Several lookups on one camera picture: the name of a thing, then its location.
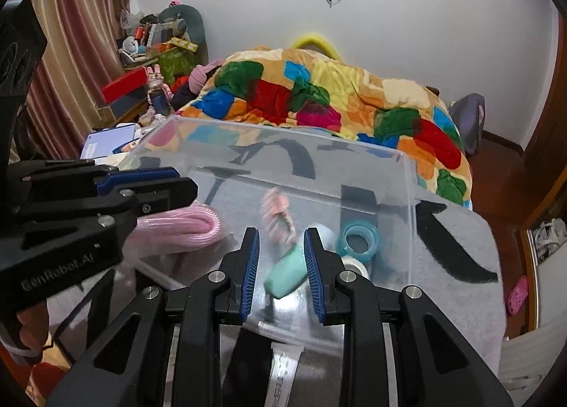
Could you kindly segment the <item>pink knitted hat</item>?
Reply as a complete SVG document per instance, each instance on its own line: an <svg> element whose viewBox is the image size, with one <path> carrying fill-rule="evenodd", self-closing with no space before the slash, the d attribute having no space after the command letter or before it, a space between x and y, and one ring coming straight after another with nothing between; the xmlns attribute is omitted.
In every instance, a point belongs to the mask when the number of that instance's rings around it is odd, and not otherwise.
<svg viewBox="0 0 567 407"><path fill-rule="evenodd" d="M207 81L223 65L224 60L214 60L206 65L196 65L189 75L189 90L198 95Z"/></svg>

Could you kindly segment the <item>white tape roll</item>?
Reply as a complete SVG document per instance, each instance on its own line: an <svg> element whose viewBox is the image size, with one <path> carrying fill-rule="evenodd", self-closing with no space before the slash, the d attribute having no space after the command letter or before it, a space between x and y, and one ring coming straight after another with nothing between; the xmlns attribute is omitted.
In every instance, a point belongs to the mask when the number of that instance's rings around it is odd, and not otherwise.
<svg viewBox="0 0 567 407"><path fill-rule="evenodd" d="M356 258L352 257L351 255L345 255L341 257L341 260L347 270L359 274L362 277L369 278L368 270L366 269L364 264Z"/></svg>

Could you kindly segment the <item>teal tape roll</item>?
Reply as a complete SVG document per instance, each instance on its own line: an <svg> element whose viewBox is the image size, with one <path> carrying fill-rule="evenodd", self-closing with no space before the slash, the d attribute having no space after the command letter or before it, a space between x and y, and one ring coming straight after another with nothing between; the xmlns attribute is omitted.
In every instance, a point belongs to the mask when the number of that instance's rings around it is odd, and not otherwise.
<svg viewBox="0 0 567 407"><path fill-rule="evenodd" d="M375 224L364 220L351 220L343 224L335 242L340 256L351 256L368 264L380 251L381 236Z"/></svg>

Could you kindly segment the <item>yellow plush pillow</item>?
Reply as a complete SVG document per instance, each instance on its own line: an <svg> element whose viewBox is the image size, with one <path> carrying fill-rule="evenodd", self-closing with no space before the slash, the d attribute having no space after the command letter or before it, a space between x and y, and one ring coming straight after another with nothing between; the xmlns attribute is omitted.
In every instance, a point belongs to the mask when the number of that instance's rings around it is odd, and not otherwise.
<svg viewBox="0 0 567 407"><path fill-rule="evenodd" d="M306 33L298 37L292 44L293 49L315 49L317 52L324 56L328 56L332 60L341 61L342 58L337 53L332 44L318 33Z"/></svg>

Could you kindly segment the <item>blue white paper folder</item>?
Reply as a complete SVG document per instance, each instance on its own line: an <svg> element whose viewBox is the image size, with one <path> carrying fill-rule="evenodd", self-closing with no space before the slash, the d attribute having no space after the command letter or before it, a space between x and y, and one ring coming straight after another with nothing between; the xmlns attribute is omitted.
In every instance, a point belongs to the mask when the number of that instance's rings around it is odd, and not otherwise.
<svg viewBox="0 0 567 407"><path fill-rule="evenodd" d="M139 130L138 124L126 123L92 132L85 139L80 159L96 159L112 155L115 149L134 140Z"/></svg>

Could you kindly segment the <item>red box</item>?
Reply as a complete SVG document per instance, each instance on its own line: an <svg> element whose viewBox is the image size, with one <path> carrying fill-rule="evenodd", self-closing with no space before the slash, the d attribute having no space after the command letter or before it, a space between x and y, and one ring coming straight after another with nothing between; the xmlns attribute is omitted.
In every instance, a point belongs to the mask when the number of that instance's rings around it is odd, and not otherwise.
<svg viewBox="0 0 567 407"><path fill-rule="evenodd" d="M127 71L101 89L106 105L112 104L119 98L129 94L147 83L147 72L143 66Z"/></svg>

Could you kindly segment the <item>purple grey backpack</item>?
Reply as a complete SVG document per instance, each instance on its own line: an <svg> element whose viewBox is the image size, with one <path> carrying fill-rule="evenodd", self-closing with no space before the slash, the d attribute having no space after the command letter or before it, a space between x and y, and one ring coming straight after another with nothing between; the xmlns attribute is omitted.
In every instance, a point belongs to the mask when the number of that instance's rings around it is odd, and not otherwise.
<svg viewBox="0 0 567 407"><path fill-rule="evenodd" d="M467 156L479 152L485 119L485 99L478 93L469 94L453 102L449 114L459 130L464 152Z"/></svg>

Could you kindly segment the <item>pink striped small item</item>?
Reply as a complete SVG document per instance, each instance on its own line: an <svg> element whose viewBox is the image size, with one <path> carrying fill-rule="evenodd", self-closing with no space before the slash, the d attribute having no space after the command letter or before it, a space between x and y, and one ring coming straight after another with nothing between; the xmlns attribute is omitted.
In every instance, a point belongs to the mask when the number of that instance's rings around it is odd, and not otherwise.
<svg viewBox="0 0 567 407"><path fill-rule="evenodd" d="M283 247L293 247L297 241L297 231L289 212L288 197L278 187L264 193L260 212L269 240Z"/></svg>

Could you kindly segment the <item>colourful patchwork blanket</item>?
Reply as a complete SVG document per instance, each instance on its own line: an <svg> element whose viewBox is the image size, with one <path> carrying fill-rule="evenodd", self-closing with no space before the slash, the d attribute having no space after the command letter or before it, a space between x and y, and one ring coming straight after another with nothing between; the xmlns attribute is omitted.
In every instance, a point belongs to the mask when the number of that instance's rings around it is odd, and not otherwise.
<svg viewBox="0 0 567 407"><path fill-rule="evenodd" d="M180 110L187 118L325 129L404 152L421 187L466 208L473 178L457 126L428 87L304 49L237 52Z"/></svg>

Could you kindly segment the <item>pink slipper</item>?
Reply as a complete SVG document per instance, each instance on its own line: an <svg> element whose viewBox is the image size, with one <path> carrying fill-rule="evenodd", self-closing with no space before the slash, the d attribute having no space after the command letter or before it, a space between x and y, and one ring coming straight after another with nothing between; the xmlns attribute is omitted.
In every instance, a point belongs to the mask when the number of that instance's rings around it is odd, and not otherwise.
<svg viewBox="0 0 567 407"><path fill-rule="evenodd" d="M506 299L506 310L509 316L515 316L519 313L524 302L529 297L529 281L528 277L522 275L509 292Z"/></svg>

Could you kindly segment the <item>striped pink curtain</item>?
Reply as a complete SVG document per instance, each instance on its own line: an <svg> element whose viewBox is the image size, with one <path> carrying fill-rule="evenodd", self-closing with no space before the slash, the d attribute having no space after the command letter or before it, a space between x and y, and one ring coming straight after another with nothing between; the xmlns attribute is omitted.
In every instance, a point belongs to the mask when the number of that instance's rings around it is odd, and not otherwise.
<svg viewBox="0 0 567 407"><path fill-rule="evenodd" d="M130 0L31 0L47 48L26 106L30 132L54 159L74 158L102 125L103 86L123 74L117 41Z"/></svg>

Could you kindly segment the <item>green cushion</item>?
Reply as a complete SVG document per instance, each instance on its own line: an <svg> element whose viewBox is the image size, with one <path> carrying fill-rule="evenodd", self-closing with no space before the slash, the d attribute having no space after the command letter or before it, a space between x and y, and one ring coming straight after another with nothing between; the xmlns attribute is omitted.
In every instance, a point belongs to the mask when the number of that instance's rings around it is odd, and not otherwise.
<svg viewBox="0 0 567 407"><path fill-rule="evenodd" d="M165 22L177 22L177 27L182 31L181 35L187 34L189 41L202 45L206 41L205 28L202 15L195 7L178 4L168 7L162 10L158 14L158 21L161 23Z"/></svg>

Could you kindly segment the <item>clear plastic storage box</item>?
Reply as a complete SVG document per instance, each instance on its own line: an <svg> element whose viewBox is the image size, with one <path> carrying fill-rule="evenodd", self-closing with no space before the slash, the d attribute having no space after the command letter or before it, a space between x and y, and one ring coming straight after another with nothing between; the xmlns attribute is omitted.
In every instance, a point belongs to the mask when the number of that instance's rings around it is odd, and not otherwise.
<svg viewBox="0 0 567 407"><path fill-rule="evenodd" d="M319 129L280 129L216 120L169 118L122 162L125 169L172 167L198 187L197 200L217 214L221 239L199 249L183 240L181 222L167 231L141 219L124 251L163 286L191 283L259 231L259 267L247 327L276 341L321 353L342 348L343 330L322 326L308 284L281 299L264 282L285 254L289 229L317 228L328 249L346 237L372 282L400 290L411 279L416 236L409 160L400 152L348 141Z"/></svg>

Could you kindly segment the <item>pink bunny doll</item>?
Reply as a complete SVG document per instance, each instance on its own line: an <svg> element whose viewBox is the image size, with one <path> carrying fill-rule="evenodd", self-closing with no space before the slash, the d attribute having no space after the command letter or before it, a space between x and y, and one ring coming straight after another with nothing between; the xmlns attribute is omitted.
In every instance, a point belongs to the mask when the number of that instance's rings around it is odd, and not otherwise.
<svg viewBox="0 0 567 407"><path fill-rule="evenodd" d="M155 113L167 117L172 112L171 101L173 93L165 83L162 76L161 67L155 64L153 67L146 67L147 74L147 98L150 106L155 109Z"/></svg>

